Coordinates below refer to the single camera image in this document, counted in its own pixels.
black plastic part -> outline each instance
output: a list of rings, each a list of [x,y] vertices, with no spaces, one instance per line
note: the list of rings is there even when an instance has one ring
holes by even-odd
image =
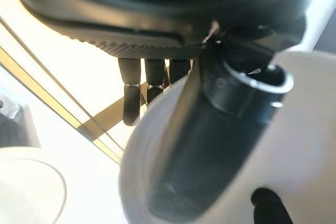
[[[140,86],[124,87],[123,121],[132,126],[140,115]]]
[[[251,201],[255,206],[255,224],[293,224],[280,197],[272,190],[255,190]]]
[[[210,103],[242,120],[268,122],[276,110],[272,103],[281,102],[292,87],[292,77],[279,66],[269,66],[272,54],[265,48],[254,46],[252,50],[231,44],[222,48],[211,43],[205,47],[200,59],[201,80]],[[255,69],[261,72],[249,75]],[[254,87],[256,81],[266,84],[265,89]]]
[[[149,85],[163,85],[164,60],[145,59],[146,80]]]
[[[192,221],[217,200],[276,110],[271,101],[283,96],[242,82],[214,44],[206,43],[187,80],[155,163],[149,209],[165,220]]]
[[[22,2],[37,18],[54,30],[105,48],[103,50],[113,56],[163,59],[162,55],[170,55],[172,59],[190,59],[197,57],[201,41],[207,35],[209,24],[213,20],[217,20],[222,27],[288,23],[304,14],[310,0]]]
[[[147,103],[150,104],[162,92],[163,92],[163,89],[159,87],[148,88],[147,89]]]
[[[190,70],[190,60],[170,60],[169,80],[174,84],[186,76]]]
[[[125,84],[140,84],[140,59],[118,59],[122,81]]]

black cylinder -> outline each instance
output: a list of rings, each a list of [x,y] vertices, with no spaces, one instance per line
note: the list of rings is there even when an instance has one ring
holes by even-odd
[[[203,49],[163,136],[149,209],[165,220],[194,220],[217,200],[293,86],[280,67],[253,76],[217,51]]]

black tube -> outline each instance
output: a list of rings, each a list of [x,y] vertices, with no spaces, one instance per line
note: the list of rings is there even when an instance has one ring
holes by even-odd
[[[292,85],[279,67],[255,79],[239,73],[207,44],[163,136],[150,211],[169,221],[202,215],[241,169]]]

white surface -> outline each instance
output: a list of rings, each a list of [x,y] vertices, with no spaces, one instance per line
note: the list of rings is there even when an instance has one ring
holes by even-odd
[[[0,148],[0,223],[55,223],[66,202],[62,175],[40,148]]]
[[[295,224],[334,223],[336,57],[285,52],[276,63],[294,76],[294,88],[231,185],[195,223],[253,224],[250,198],[260,187],[279,195]],[[183,85],[154,102],[124,153],[122,196],[132,223],[166,223],[150,213],[147,196],[160,136]]]
[[[66,180],[68,198],[58,223],[126,223],[119,166],[1,67],[0,82],[29,104],[41,147]]]

black object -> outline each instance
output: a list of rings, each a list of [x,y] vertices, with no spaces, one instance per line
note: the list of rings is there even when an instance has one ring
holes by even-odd
[[[147,103],[151,103],[159,94],[163,92],[161,87],[148,87],[147,89]]]
[[[280,197],[270,189],[258,188],[251,197],[255,224],[293,224]]]
[[[132,126],[140,115],[140,86],[124,86],[123,121]]]
[[[174,84],[186,76],[190,70],[190,60],[170,60],[169,81]]]
[[[0,89],[0,147],[33,146],[36,139],[31,139],[33,129],[26,122],[29,111],[7,95]]]
[[[169,221],[196,219],[215,202],[293,85],[292,77],[277,66],[256,76],[238,72],[217,42],[204,45],[153,172],[150,211]],[[271,60],[260,59],[262,66]]]
[[[133,125],[140,115],[140,59],[118,59],[121,78],[124,86],[123,121],[126,125]]]
[[[301,17],[310,0],[22,0],[42,22],[118,58],[197,58],[209,24],[257,27]]]
[[[165,64],[164,60],[145,59],[147,88],[147,103],[163,92]]]

